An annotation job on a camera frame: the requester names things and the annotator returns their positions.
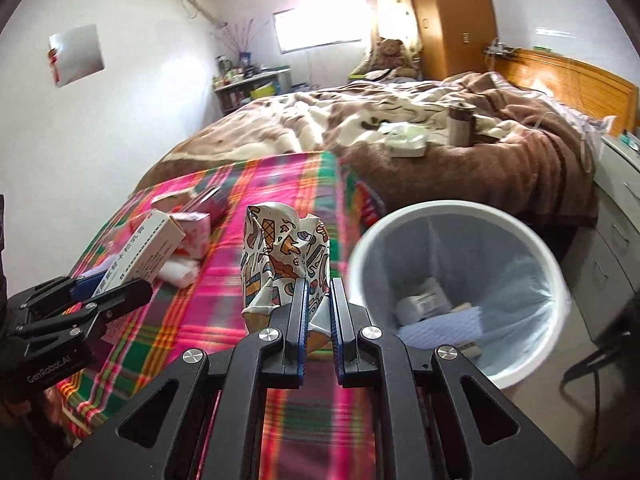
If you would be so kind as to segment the white medicine box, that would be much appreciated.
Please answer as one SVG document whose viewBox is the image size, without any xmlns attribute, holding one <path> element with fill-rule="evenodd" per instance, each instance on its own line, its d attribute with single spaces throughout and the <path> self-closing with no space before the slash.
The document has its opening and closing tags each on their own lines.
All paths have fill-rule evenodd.
<svg viewBox="0 0 640 480">
<path fill-rule="evenodd" d="M 122 246 L 93 297 L 138 278 L 152 283 L 183 239 L 183 230 L 169 214 L 152 210 Z"/>
</svg>

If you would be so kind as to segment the white foam net sleeve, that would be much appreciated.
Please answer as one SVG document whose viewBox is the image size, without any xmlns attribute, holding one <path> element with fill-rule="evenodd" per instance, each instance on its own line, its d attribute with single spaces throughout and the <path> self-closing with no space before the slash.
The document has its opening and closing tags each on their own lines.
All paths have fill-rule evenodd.
<svg viewBox="0 0 640 480">
<path fill-rule="evenodd" d="M 442 344 L 459 347 L 477 342 L 483 335 L 481 307 L 436 315 L 426 320 L 402 326 L 397 336 L 407 346 L 430 350 Z"/>
</svg>

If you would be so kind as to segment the small white green box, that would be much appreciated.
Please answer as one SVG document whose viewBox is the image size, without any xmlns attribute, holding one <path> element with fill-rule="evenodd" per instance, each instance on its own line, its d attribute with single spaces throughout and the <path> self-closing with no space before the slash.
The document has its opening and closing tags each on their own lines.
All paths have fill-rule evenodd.
<svg viewBox="0 0 640 480">
<path fill-rule="evenodd" d="M 439 282 L 428 278 L 413 295 L 398 301 L 395 313 L 400 325 L 410 325 L 446 314 L 453 308 Z"/>
</svg>

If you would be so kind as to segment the printed paper wrapper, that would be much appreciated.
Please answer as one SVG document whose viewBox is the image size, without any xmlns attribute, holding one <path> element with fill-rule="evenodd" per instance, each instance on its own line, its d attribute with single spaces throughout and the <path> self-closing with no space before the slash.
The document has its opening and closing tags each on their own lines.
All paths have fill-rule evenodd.
<svg viewBox="0 0 640 480">
<path fill-rule="evenodd" d="M 330 340 L 330 236 L 314 214 L 302 218 L 291 206 L 268 202 L 246 208 L 240 262 L 245 326 L 268 325 L 270 314 L 289 304 L 295 282 L 308 285 L 307 351 Z"/>
</svg>

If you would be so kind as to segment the white trash bin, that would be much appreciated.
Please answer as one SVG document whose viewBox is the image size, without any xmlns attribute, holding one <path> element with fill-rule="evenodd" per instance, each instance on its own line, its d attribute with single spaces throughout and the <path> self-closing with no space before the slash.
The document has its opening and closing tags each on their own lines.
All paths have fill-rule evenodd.
<svg viewBox="0 0 640 480">
<path fill-rule="evenodd" d="M 570 315 L 570 291 L 549 247 L 491 206 L 432 200 L 378 220 L 350 255 L 347 296 L 394 332 L 394 307 L 429 278 L 454 306 L 480 308 L 475 364 L 500 389 L 541 366 Z"/>
</svg>

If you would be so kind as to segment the strawberry milk carton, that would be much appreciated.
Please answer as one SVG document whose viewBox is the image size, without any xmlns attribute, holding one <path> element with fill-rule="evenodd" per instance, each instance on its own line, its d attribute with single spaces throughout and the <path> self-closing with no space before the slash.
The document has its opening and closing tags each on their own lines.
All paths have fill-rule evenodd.
<svg viewBox="0 0 640 480">
<path fill-rule="evenodd" d="M 202 260 L 209 250 L 209 237 L 212 232 L 210 215 L 202 212 L 172 212 L 171 219 L 183 230 L 183 240 L 175 254 L 180 257 Z"/>
</svg>

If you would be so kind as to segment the cluttered grey shelf desk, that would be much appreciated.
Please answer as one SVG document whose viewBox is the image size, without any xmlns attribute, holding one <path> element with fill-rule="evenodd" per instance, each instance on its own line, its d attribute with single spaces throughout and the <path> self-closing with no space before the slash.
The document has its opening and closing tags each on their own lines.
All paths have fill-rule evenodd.
<svg viewBox="0 0 640 480">
<path fill-rule="evenodd" d="M 291 69 L 283 66 L 253 75 L 230 70 L 228 74 L 215 78 L 213 87 L 221 113 L 229 115 L 250 101 L 290 92 Z"/>
</svg>

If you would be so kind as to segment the dried branches in vase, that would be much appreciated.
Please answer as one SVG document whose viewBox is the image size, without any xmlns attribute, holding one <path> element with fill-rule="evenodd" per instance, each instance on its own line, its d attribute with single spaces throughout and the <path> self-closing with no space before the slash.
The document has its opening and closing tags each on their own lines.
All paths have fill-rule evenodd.
<svg viewBox="0 0 640 480">
<path fill-rule="evenodd" d="M 269 24 L 268 21 L 250 18 L 240 22 L 225 22 L 220 29 L 214 31 L 218 40 L 238 62 L 239 67 L 252 64 L 252 45 Z"/>
</svg>

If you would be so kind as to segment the white tissue pack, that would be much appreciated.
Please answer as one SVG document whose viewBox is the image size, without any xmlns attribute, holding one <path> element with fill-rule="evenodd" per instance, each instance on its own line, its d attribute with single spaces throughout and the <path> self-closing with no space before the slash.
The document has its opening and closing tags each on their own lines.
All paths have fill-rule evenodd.
<svg viewBox="0 0 640 480">
<path fill-rule="evenodd" d="M 391 158 L 422 157 L 430 136 L 427 128 L 410 122 L 386 122 L 378 132 Z"/>
</svg>

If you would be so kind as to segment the brown patterned blanket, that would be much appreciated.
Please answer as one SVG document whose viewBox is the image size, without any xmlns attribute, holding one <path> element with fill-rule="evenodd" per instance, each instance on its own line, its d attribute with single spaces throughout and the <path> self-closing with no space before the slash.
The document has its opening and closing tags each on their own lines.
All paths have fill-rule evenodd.
<svg viewBox="0 0 640 480">
<path fill-rule="evenodd" d="M 266 96 L 172 148 L 142 188 L 232 162 L 333 154 L 388 210 L 470 200 L 529 223 L 593 226 L 602 124 L 497 73 Z"/>
</svg>

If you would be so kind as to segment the brown thermos cup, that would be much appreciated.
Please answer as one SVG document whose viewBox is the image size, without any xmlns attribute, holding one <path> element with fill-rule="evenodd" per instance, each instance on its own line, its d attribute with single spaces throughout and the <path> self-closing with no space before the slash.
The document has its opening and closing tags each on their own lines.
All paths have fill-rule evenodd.
<svg viewBox="0 0 640 480">
<path fill-rule="evenodd" d="M 448 143 L 456 148 L 468 148 L 475 132 L 475 107 L 468 103 L 451 103 L 448 106 Z"/>
</svg>

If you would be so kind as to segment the brown teddy bear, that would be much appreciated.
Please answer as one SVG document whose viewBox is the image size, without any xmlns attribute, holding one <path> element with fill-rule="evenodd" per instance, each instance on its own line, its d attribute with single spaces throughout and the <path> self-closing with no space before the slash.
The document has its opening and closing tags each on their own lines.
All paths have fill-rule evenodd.
<svg viewBox="0 0 640 480">
<path fill-rule="evenodd" d="M 419 72 L 399 39 L 381 39 L 370 58 L 369 70 L 386 70 L 394 78 L 416 79 Z"/>
</svg>

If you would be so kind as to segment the wooden headboard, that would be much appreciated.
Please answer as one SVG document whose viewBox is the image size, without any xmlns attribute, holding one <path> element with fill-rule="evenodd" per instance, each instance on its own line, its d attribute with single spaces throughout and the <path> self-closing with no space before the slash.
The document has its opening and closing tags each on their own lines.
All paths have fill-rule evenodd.
<svg viewBox="0 0 640 480">
<path fill-rule="evenodd" d="M 604 68 L 555 53 L 516 49 L 491 54 L 487 65 L 514 86 L 536 89 L 592 118 L 614 117 L 612 136 L 639 125 L 639 89 Z"/>
</svg>

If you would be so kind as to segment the wooden wardrobe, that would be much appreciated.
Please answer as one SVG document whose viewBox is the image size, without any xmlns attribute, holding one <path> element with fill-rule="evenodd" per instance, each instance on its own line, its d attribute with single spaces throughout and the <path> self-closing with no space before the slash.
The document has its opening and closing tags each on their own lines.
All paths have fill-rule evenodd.
<svg viewBox="0 0 640 480">
<path fill-rule="evenodd" d="M 484 72 L 484 49 L 498 37 L 492 0 L 412 0 L 412 5 L 425 78 Z"/>
</svg>

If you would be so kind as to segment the wall poster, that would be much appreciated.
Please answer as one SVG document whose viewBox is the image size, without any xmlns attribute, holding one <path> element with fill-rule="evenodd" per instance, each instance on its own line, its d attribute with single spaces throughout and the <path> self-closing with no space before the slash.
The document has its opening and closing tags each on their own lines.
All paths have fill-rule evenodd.
<svg viewBox="0 0 640 480">
<path fill-rule="evenodd" d="M 51 35 L 48 60 L 56 88 L 104 70 L 96 25 Z"/>
</svg>

